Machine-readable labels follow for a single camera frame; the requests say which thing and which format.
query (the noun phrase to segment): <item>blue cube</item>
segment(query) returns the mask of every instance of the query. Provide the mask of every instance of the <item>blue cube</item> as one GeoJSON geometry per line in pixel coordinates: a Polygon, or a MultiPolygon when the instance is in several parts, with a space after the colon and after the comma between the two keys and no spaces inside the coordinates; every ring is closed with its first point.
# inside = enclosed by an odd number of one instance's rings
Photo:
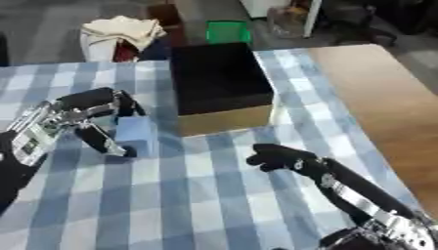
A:
{"type": "Polygon", "coordinates": [[[156,127],[148,116],[120,117],[115,128],[115,141],[132,146],[138,157],[152,157],[156,142],[156,127]]]}

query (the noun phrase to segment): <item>blue and white tablecloth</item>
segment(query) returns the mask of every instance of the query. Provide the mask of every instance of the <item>blue and white tablecloth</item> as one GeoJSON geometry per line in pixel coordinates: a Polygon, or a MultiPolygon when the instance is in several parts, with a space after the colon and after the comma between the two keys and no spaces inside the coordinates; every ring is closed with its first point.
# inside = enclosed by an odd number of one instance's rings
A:
{"type": "Polygon", "coordinates": [[[351,225],[310,180],[246,165],[254,143],[334,157],[416,206],[305,50],[255,54],[276,91],[272,125],[190,138],[175,131],[168,62],[1,69],[1,129],[42,100],[109,86],[133,94],[157,133],[155,155],[132,161],[62,137],[0,218],[0,248],[307,250],[351,225]]]}

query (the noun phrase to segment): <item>floor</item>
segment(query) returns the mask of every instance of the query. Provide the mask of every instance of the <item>floor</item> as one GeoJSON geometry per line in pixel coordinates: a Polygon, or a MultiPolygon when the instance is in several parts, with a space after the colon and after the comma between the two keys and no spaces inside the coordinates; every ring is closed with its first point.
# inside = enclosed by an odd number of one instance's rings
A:
{"type": "MultiPolygon", "coordinates": [[[[124,15],[146,18],[148,5],[164,0],[0,0],[0,30],[10,43],[12,62],[65,63],[82,62],[78,28],[98,18],[124,15]]],[[[187,24],[189,40],[204,42],[204,21],[246,20],[239,0],[174,0],[187,24]]],[[[377,25],[392,29],[378,21],[377,25]]],[[[329,31],[318,30],[310,39],[278,39],[265,21],[252,22],[255,50],[327,46],[333,39],[329,31]]],[[[398,45],[388,49],[424,85],[438,94],[438,38],[429,34],[399,34],[398,45]]]]}

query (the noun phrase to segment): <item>green bin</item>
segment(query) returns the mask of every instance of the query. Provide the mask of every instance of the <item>green bin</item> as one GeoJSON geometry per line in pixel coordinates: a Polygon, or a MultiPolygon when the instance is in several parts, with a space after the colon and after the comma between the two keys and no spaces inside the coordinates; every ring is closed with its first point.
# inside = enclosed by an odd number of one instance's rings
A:
{"type": "Polygon", "coordinates": [[[251,43],[251,33],[245,21],[208,21],[206,39],[209,44],[251,43]]]}

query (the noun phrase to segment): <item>robotic hand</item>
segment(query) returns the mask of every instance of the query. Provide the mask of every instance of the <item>robotic hand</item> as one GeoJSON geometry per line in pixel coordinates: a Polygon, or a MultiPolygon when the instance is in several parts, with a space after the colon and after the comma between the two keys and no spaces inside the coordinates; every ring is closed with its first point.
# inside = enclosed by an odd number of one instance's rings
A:
{"type": "Polygon", "coordinates": [[[101,88],[44,101],[27,109],[0,133],[0,215],[38,171],[57,138],[74,130],[77,137],[100,153],[136,157],[135,148],[118,146],[91,119],[112,115],[114,122],[134,112],[146,115],[124,91],[101,88]]]}
{"type": "Polygon", "coordinates": [[[333,205],[357,225],[326,236],[319,249],[438,249],[438,225],[339,162],[277,145],[255,145],[250,165],[270,172],[289,169],[315,182],[333,205]]]}

